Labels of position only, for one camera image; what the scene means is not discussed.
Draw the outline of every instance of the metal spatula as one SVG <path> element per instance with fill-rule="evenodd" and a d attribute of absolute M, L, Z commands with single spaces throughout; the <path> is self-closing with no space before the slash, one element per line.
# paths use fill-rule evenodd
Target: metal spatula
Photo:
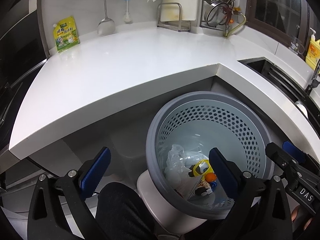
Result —
<path fill-rule="evenodd" d="M 100 36 L 112 34 L 116 30 L 115 22 L 112 19 L 108 18 L 108 16 L 107 16 L 107 1 L 106 0 L 104 0 L 104 12 L 106 14 L 106 17 L 101 22 L 99 22 L 98 29 L 97 29 L 98 35 L 100 35 Z"/>

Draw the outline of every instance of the human hand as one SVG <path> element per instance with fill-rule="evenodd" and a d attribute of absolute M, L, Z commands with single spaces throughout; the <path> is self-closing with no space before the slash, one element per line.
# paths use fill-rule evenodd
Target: human hand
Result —
<path fill-rule="evenodd" d="M 295 209 L 292 211 L 292 213 L 291 213 L 291 221 L 292 221 L 292 222 L 296 219 L 299 208 L 300 208 L 300 205 L 296 206 Z M 306 230 L 306 228 L 308 227 L 308 225 L 310 224 L 311 221 L 312 221 L 312 218 L 310 218 L 310 219 L 306 222 L 306 224 L 305 224 L 304 227 L 303 227 L 303 230 Z"/>

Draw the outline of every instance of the perforated basket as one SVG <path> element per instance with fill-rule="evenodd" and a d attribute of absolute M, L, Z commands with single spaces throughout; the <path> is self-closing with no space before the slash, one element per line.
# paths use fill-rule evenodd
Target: perforated basket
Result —
<path fill-rule="evenodd" d="M 214 92 L 192 92 L 171 100 L 154 117 L 146 144 L 148 170 L 161 195 L 181 212 L 203 219 L 223 219 L 234 201 L 219 181 L 210 195 L 189 200 L 170 187 L 164 174 L 169 150 L 173 144 L 186 151 L 200 147 L 208 157 L 209 151 L 217 147 L 242 171 L 269 179 L 274 168 L 265 155 L 269 142 L 262 121 L 240 101 Z"/>

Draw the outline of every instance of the white wall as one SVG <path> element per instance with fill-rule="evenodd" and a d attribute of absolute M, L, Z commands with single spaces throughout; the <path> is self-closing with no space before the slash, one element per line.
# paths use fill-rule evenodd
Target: white wall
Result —
<path fill-rule="evenodd" d="M 85 41 L 97 36 L 96 30 L 99 22 L 104 18 L 103 0 L 41 0 L 44 32 L 50 54 L 56 52 L 53 38 L 53 24 L 73 16 L 76 21 L 79 40 Z M 152 22 L 155 26 L 156 8 L 160 0 L 130 0 L 129 12 L 135 28 L 136 23 Z M 128 28 L 123 26 L 123 16 L 126 11 L 125 0 L 107 0 L 108 17 L 116 23 L 117 29 Z"/>

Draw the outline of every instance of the dark pants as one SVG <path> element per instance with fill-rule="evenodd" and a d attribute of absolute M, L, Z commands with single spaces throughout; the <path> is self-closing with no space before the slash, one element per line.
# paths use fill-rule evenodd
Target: dark pants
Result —
<path fill-rule="evenodd" d="M 138 194 L 112 182 L 99 193 L 96 220 L 111 240 L 157 240 L 152 215 Z"/>

